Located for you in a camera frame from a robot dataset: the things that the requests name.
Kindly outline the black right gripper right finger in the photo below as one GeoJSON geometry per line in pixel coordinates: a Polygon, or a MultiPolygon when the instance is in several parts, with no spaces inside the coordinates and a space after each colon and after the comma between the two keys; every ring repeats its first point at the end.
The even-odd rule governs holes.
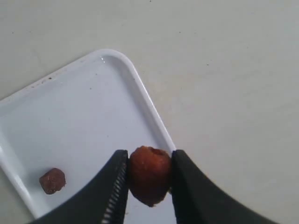
{"type": "Polygon", "coordinates": [[[226,172],[222,188],[183,150],[172,152],[172,203],[179,224],[296,224],[299,167],[265,156],[226,172]]]}

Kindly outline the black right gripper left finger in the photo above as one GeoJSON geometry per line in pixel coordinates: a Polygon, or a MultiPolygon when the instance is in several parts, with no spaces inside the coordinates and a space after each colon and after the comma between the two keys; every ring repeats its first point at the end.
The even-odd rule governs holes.
{"type": "Polygon", "coordinates": [[[122,224],[128,199],[127,166],[127,150],[116,150],[86,186],[33,223],[122,224]]]}

